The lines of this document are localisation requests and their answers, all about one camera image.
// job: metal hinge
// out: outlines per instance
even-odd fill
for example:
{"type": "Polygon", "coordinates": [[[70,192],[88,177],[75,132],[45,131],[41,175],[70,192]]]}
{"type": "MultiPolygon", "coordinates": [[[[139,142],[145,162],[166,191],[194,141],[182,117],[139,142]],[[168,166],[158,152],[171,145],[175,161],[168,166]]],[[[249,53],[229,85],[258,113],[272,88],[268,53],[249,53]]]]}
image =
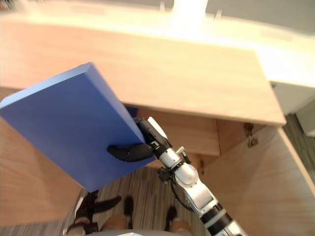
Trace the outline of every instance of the metal hinge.
{"type": "Polygon", "coordinates": [[[249,148],[258,144],[258,139],[252,136],[253,128],[254,128],[254,125],[252,123],[244,123],[244,132],[245,132],[246,138],[248,138],[247,146],[249,148]]]}

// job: robotic hand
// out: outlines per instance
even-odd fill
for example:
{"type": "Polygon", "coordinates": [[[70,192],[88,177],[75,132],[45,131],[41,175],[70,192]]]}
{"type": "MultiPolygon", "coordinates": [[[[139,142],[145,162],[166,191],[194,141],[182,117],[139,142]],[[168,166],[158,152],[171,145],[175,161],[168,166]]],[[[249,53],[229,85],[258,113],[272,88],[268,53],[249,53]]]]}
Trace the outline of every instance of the robotic hand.
{"type": "Polygon", "coordinates": [[[207,186],[200,181],[198,172],[190,165],[184,148],[180,147],[175,151],[167,140],[166,134],[152,117],[147,120],[144,118],[134,120],[141,130],[146,144],[133,145],[128,148],[109,146],[108,152],[126,162],[140,161],[154,154],[165,166],[158,170],[159,178],[164,182],[171,181],[171,187],[177,200],[179,198],[174,191],[173,183],[182,187],[191,207],[179,200],[180,203],[197,214],[212,236],[248,236],[239,224],[227,214],[207,186]]]}

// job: wooden cabinet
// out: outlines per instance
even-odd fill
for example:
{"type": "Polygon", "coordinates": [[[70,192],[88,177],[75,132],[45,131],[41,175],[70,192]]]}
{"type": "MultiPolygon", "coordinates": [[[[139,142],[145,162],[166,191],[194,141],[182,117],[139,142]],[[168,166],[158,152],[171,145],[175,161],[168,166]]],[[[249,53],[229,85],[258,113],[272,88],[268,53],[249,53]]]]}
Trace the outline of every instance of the wooden cabinet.
{"type": "MultiPolygon", "coordinates": [[[[2,87],[22,89],[93,61],[122,102],[154,117],[195,166],[203,160],[202,180],[250,235],[313,234],[314,186],[279,128],[285,119],[253,52],[15,20],[1,30],[2,87]],[[244,122],[254,124],[252,148],[244,122]]],[[[0,214],[1,223],[64,217],[80,187],[3,120],[0,126],[0,210],[11,214],[0,214]],[[32,189],[19,196],[15,186],[32,189]],[[43,206],[53,214],[23,213],[43,206]]]]}

